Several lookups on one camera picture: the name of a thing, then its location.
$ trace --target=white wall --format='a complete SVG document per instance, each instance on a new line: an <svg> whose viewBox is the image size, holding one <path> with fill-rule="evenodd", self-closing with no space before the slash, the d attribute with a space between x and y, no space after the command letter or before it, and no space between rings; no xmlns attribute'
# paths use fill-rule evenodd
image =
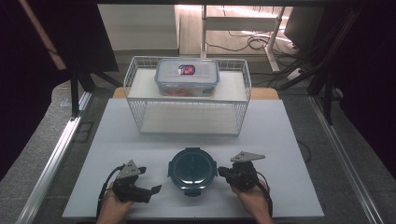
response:
<svg viewBox="0 0 396 224"><path fill-rule="evenodd" d="M175 6L99 5L113 50L178 49Z"/></svg>

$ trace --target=white wire basket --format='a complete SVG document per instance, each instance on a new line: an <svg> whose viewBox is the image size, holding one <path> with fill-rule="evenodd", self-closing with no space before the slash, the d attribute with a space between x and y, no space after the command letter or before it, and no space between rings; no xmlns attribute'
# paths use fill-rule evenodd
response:
<svg viewBox="0 0 396 224"><path fill-rule="evenodd" d="M164 57L133 57L124 80L125 95L141 133L238 135L248 109L251 82L248 63L212 59L219 83L210 97L162 96L154 81Z"/></svg>

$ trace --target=clear plastic container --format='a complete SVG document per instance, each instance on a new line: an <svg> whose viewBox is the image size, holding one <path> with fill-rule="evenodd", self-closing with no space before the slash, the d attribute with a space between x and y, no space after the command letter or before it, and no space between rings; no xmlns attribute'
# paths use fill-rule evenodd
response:
<svg viewBox="0 0 396 224"><path fill-rule="evenodd" d="M159 61L155 81L163 96L212 96L219 83L218 62L170 58Z"/></svg>

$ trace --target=label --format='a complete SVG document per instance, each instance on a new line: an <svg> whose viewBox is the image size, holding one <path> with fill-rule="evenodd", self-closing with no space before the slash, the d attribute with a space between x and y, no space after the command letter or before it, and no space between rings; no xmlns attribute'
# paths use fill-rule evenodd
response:
<svg viewBox="0 0 396 224"><path fill-rule="evenodd" d="M194 75L195 67L194 65L181 65L178 67L178 73L180 75Z"/></svg>

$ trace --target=person's right hand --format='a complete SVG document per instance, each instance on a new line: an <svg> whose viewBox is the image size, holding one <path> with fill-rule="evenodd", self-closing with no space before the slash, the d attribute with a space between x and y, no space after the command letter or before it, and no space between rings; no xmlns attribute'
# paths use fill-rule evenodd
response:
<svg viewBox="0 0 396 224"><path fill-rule="evenodd" d="M269 192L268 186L260 180L260 183ZM259 187L255 186L253 189L242 191L238 188L231 186L233 193L235 193L241 201L247 212L254 217L258 224L274 223L269 215L268 202L265 200L264 194Z"/></svg>

